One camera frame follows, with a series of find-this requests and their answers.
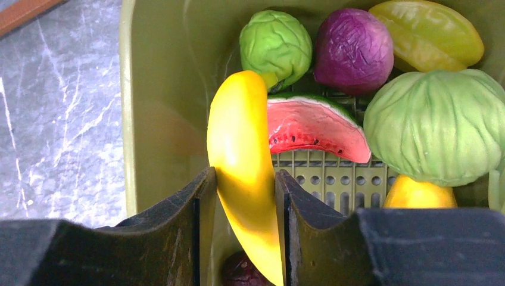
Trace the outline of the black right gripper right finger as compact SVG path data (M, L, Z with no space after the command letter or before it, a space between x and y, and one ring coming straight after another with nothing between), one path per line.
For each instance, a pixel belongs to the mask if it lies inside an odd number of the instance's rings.
M503 285L504 216L480 208L344 216L276 174L286 285Z

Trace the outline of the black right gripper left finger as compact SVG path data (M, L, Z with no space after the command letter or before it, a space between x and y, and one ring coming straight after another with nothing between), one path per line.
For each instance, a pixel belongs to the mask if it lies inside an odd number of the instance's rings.
M216 173L117 226L1 222L2 285L208 285Z

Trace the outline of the yellow toy banana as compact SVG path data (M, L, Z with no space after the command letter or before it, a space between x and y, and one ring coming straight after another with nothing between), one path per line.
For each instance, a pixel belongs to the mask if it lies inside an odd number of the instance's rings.
M272 284L283 285L267 86L256 72L234 73L218 88L210 105L207 152L220 202L240 245Z

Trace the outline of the green toy cabbage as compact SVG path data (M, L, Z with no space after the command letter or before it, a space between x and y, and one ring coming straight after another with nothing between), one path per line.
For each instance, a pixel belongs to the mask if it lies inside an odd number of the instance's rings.
M396 172L461 186L504 161L504 88L483 71L409 72L367 106L372 153Z

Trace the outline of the purple toy onion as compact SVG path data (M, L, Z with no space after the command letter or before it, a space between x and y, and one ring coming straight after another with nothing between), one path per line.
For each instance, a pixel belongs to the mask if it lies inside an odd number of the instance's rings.
M348 95L366 95L386 82L393 65L392 38L371 13L343 8L320 25L313 72L317 83Z

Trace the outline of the green toy lime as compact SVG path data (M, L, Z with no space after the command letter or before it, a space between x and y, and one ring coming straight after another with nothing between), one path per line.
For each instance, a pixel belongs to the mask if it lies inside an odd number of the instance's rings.
M272 92L283 90L309 70L313 45L307 29L292 15L276 10L255 13L239 35L244 70L272 72L278 82Z

